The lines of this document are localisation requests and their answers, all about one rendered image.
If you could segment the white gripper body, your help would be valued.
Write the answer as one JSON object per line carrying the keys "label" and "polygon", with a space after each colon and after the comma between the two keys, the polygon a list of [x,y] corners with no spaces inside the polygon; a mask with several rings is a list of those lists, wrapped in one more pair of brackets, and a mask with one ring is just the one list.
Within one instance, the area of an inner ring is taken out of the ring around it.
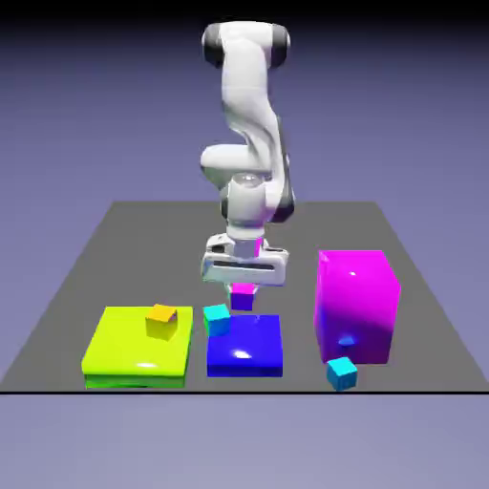
{"label": "white gripper body", "polygon": [[281,287],[286,281],[289,253],[270,247],[265,238],[233,240],[227,234],[210,237],[202,257],[206,282]]}

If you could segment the small magenta cube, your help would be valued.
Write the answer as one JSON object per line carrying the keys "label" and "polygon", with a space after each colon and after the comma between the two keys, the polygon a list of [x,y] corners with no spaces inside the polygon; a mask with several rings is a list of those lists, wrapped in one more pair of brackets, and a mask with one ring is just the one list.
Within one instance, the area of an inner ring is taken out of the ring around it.
{"label": "small magenta cube", "polygon": [[235,283],[230,289],[230,306],[233,310],[253,310],[255,285],[250,283]]}

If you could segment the small cyan cube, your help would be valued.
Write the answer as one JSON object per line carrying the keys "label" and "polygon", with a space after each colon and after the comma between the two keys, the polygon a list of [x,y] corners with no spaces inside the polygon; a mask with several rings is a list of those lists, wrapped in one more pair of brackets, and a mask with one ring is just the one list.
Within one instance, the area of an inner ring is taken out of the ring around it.
{"label": "small cyan cube", "polygon": [[203,321],[208,337],[227,334],[230,328],[230,313],[226,304],[203,308]]}
{"label": "small cyan cube", "polygon": [[356,386],[358,370],[348,357],[339,357],[327,362],[327,380],[337,392]]}

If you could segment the small yellow cube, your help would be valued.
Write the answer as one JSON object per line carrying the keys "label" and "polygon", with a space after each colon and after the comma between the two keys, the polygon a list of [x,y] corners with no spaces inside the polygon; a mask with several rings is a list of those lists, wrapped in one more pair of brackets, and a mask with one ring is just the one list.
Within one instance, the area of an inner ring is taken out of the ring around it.
{"label": "small yellow cube", "polygon": [[150,337],[169,341],[178,327],[177,308],[154,304],[145,316],[145,327]]}

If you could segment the large blue box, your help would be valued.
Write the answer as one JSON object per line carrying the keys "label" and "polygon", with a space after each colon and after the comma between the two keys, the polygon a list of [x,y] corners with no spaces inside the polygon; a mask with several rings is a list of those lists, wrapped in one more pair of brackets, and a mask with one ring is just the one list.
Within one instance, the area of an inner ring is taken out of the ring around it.
{"label": "large blue box", "polygon": [[207,341],[209,377],[281,377],[284,352],[276,314],[233,315],[229,331]]}

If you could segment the large magenta box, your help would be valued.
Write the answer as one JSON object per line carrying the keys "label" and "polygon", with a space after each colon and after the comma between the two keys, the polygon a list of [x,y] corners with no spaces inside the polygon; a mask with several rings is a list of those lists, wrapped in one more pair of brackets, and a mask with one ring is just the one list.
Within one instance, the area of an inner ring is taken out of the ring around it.
{"label": "large magenta box", "polygon": [[386,364],[400,295],[383,251],[319,251],[314,329],[322,361]]}

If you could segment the large lime green box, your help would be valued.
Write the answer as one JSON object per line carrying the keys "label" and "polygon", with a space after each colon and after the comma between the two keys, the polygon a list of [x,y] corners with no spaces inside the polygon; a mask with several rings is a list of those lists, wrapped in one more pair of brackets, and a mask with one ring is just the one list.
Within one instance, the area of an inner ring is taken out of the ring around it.
{"label": "large lime green box", "polygon": [[85,386],[182,388],[193,309],[177,307],[168,323],[147,322],[149,307],[107,307],[81,361]]}

